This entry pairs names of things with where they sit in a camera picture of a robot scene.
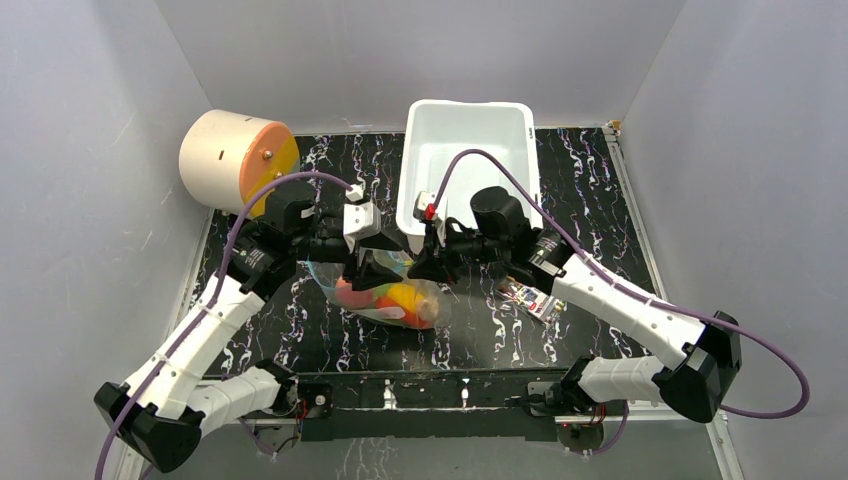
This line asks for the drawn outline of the toy peach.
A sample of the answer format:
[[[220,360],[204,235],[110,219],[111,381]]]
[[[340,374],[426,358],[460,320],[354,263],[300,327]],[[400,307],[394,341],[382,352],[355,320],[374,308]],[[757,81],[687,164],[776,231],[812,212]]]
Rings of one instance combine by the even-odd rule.
[[[347,310],[370,309],[375,305],[371,290],[354,290],[351,283],[343,277],[336,280],[334,295],[337,303]]]

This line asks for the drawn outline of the white toy garlic bulb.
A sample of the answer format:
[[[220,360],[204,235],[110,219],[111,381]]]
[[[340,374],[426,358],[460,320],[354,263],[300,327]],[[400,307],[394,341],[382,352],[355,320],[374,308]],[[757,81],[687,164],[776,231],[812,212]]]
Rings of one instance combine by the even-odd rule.
[[[437,323],[440,313],[440,302],[435,297],[425,297],[418,304],[418,316],[429,324]]]

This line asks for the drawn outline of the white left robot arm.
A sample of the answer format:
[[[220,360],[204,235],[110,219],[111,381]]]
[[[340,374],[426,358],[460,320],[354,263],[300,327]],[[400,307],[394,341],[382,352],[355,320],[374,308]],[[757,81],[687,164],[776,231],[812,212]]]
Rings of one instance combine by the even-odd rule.
[[[288,416],[298,410],[295,375],[271,360],[209,387],[200,382],[299,262],[342,264],[358,289],[396,280],[373,259],[374,249],[394,250],[397,243],[383,234],[380,210],[363,187],[344,184],[342,228],[325,231],[314,210],[314,179],[312,172],[285,175],[250,197],[199,301],[138,370],[98,389],[94,401],[109,427],[103,453],[121,441],[166,473],[183,465],[204,436],[231,421],[257,411]]]

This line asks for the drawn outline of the yellow toy mango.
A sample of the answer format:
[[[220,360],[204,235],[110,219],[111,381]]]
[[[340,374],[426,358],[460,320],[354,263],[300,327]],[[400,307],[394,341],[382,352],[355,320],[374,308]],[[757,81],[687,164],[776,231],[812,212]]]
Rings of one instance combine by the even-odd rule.
[[[407,312],[416,313],[419,302],[425,298],[414,286],[410,284],[392,284],[384,293],[377,297],[376,305],[379,308],[400,307]]]

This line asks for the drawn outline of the clear zip top bag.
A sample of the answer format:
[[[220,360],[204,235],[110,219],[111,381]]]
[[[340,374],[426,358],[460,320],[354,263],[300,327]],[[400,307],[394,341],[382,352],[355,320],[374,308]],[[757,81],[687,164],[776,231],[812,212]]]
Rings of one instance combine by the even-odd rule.
[[[355,291],[342,278],[341,264],[307,264],[328,301],[373,322],[415,330],[442,327],[452,317],[452,303],[433,281],[407,276],[412,259],[404,252],[377,250],[379,264],[399,274],[402,280],[364,291]]]

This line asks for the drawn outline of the red toy pepper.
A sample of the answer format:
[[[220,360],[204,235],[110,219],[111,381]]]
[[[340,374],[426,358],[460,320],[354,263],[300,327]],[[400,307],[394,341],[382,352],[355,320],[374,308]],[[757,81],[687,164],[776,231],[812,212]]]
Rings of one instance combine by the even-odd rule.
[[[420,319],[418,311],[416,313],[411,313],[400,307],[379,308],[378,306],[377,310],[383,316],[384,320],[388,320],[390,323],[394,323],[399,326],[417,330],[425,330],[433,327],[433,324],[429,324]]]

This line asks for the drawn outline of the white plastic bin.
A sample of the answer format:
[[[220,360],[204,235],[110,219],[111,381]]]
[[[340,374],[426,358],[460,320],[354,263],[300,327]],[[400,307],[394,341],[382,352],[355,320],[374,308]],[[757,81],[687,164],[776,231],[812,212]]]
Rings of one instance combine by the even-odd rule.
[[[474,228],[471,197],[484,188],[500,186],[521,202],[533,227],[544,225],[534,208],[540,202],[541,189],[535,124],[529,107],[515,102],[418,100],[408,111],[395,215],[395,223],[407,236],[413,253],[422,249],[425,233],[425,225],[413,217],[418,194],[437,193],[451,161],[469,149],[492,155],[532,199],[526,200],[490,160],[469,154],[451,173],[437,207],[438,215]]]

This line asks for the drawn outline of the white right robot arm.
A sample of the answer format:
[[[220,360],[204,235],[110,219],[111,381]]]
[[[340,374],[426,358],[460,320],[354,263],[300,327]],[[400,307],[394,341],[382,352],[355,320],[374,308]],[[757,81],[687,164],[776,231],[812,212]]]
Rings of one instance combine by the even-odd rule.
[[[564,405],[590,413],[608,401],[664,403],[686,419],[709,423],[741,368],[737,323],[711,325],[662,308],[658,299],[582,259],[553,229],[531,226],[521,202],[502,187],[471,198],[476,225],[443,219],[432,192],[418,194],[413,216],[425,226],[410,267],[415,279],[454,283],[470,262],[503,266],[519,283],[580,308],[641,344],[647,355],[582,358],[537,409]]]

